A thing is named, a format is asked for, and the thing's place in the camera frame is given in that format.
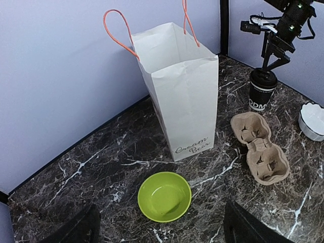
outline green bowl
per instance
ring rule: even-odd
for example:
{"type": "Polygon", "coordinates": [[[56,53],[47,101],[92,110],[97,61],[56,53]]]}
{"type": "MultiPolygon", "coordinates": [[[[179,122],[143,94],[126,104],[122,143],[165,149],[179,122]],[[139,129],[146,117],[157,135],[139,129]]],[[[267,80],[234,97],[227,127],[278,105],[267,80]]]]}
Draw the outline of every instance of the green bowl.
{"type": "Polygon", "coordinates": [[[188,210],[191,189],[182,176],[173,172],[159,172],[143,182],[137,202],[147,218],[167,223],[179,219],[188,210]]]}

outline bag handle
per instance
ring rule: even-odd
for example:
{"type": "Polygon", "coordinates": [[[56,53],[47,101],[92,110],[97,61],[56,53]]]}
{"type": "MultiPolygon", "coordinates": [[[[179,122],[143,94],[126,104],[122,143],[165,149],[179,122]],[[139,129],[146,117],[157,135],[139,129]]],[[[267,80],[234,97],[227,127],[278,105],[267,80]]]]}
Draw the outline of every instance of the bag handle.
{"type": "Polygon", "coordinates": [[[118,45],[124,47],[127,51],[129,51],[130,53],[132,53],[132,54],[133,54],[133,55],[134,55],[138,60],[140,60],[139,56],[138,56],[138,55],[137,55],[137,54],[136,54],[132,49],[130,49],[129,47],[125,46],[123,43],[121,43],[120,41],[118,41],[118,40],[117,40],[115,37],[113,37],[112,34],[109,32],[108,27],[107,27],[107,25],[106,25],[106,17],[107,17],[107,15],[108,15],[110,12],[117,12],[117,13],[119,13],[119,14],[122,16],[122,18],[123,18],[123,20],[124,20],[124,22],[125,22],[125,24],[126,24],[126,27],[127,27],[127,30],[128,30],[128,34],[129,34],[130,39],[131,39],[131,43],[134,45],[133,40],[132,40],[131,30],[130,30],[130,27],[128,26],[127,20],[126,20],[125,16],[121,13],[121,11],[119,11],[119,10],[117,10],[117,9],[111,9],[111,10],[108,10],[108,11],[104,14],[104,16],[103,16],[103,25],[105,26],[105,29],[106,29],[106,31],[107,31],[107,34],[110,36],[110,38],[112,38],[112,40],[113,40],[114,42],[116,42],[118,45]]]}
{"type": "Polygon", "coordinates": [[[197,46],[200,47],[200,44],[196,38],[196,35],[194,34],[194,31],[193,31],[193,28],[192,28],[192,25],[191,25],[191,22],[190,22],[188,13],[187,13],[187,0],[182,0],[182,7],[183,7],[183,11],[184,11],[183,32],[184,32],[184,34],[186,34],[186,20],[188,20],[188,24],[190,26],[193,38],[196,41],[197,46]]]}

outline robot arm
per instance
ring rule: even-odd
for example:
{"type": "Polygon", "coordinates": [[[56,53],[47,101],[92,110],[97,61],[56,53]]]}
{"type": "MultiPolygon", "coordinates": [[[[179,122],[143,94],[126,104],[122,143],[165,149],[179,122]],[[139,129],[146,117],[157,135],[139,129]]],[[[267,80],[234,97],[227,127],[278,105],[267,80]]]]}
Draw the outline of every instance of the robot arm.
{"type": "Polygon", "coordinates": [[[311,6],[313,0],[265,0],[278,10],[283,12],[282,17],[265,18],[252,15],[250,21],[241,22],[241,30],[260,34],[265,32],[261,56],[264,58],[262,69],[270,71],[290,62],[286,51],[294,53],[293,40],[313,39],[315,32],[310,25],[310,18],[316,17],[315,9],[311,6]],[[278,19],[278,24],[270,23],[268,20],[278,19]],[[312,36],[300,37],[301,28],[307,22],[312,36]],[[274,55],[278,59],[269,65],[269,59],[274,55]]]}

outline cable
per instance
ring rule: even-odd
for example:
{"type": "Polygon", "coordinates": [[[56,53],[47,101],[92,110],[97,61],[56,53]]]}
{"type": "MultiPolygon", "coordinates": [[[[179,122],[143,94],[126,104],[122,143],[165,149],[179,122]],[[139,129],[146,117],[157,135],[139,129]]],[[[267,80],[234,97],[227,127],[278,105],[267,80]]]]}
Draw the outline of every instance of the cable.
{"type": "Polygon", "coordinates": [[[310,18],[307,19],[307,25],[308,25],[308,28],[309,28],[309,31],[312,33],[312,36],[307,36],[307,37],[297,37],[298,39],[301,39],[301,40],[306,40],[306,39],[314,39],[316,34],[315,34],[315,31],[313,30],[312,26],[310,25],[310,18]]]}
{"type": "MultiPolygon", "coordinates": [[[[264,20],[277,20],[280,19],[281,17],[264,17],[263,12],[261,12],[261,15],[251,15],[250,16],[250,22],[254,25],[259,25],[258,23],[254,22],[252,18],[257,18],[257,19],[264,19],[264,20]]],[[[276,25],[274,23],[265,23],[263,25],[271,25],[275,27],[276,25]]]]}
{"type": "Polygon", "coordinates": [[[278,18],[278,17],[266,18],[264,17],[263,13],[261,13],[261,15],[251,15],[250,23],[256,26],[266,27],[266,29],[262,29],[262,31],[271,30],[272,32],[277,33],[278,31],[275,29],[276,25],[266,20],[266,19],[274,19],[274,18],[278,18]]]}

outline table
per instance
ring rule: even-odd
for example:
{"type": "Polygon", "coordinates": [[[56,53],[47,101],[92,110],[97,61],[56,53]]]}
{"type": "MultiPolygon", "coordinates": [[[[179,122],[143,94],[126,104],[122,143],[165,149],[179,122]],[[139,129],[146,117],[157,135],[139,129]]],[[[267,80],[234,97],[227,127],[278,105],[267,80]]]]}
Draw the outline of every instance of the table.
{"type": "Polygon", "coordinates": [[[298,126],[301,105],[309,100],[280,83],[260,112],[291,172],[274,185],[258,184],[230,126],[235,114],[251,110],[251,70],[220,56],[213,149],[173,162],[148,98],[48,165],[10,196],[16,242],[43,239],[91,203],[101,212],[102,242],[225,242],[228,199],[294,242],[323,242],[324,143],[309,140],[298,126]],[[137,206],[141,183],[160,171],[179,173],[192,188],[188,212],[166,224],[148,220],[137,206]]]}

